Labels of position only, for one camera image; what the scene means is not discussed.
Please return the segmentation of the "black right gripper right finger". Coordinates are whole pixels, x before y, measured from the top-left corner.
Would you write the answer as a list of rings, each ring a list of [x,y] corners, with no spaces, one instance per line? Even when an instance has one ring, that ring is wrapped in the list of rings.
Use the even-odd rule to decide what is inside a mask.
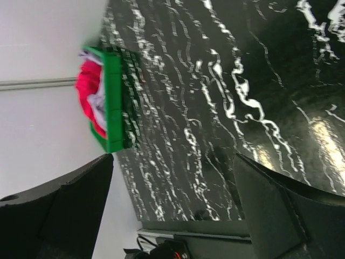
[[[257,258],[344,258],[344,197],[236,154],[234,178]]]

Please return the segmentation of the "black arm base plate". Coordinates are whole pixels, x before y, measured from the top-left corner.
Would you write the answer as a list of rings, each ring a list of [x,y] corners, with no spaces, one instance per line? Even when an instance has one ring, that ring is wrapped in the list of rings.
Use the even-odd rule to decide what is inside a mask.
[[[256,258],[244,221],[142,221],[125,252],[150,253],[166,243],[175,258]]]

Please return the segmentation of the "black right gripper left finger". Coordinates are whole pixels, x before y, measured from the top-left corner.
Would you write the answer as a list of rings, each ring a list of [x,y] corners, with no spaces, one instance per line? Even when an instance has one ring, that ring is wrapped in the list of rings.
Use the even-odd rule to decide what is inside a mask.
[[[1,258],[92,258],[114,158],[1,199]]]

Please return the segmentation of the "red t shirt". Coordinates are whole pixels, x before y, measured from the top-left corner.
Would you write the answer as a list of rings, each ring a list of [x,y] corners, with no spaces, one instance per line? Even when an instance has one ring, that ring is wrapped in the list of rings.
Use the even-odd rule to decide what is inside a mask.
[[[78,91],[79,102],[85,116],[90,120],[95,131],[106,137],[106,132],[97,123],[94,112],[89,104],[87,97],[91,94],[96,94],[100,84],[101,65],[87,59],[80,67],[80,73],[75,82],[75,88]]]

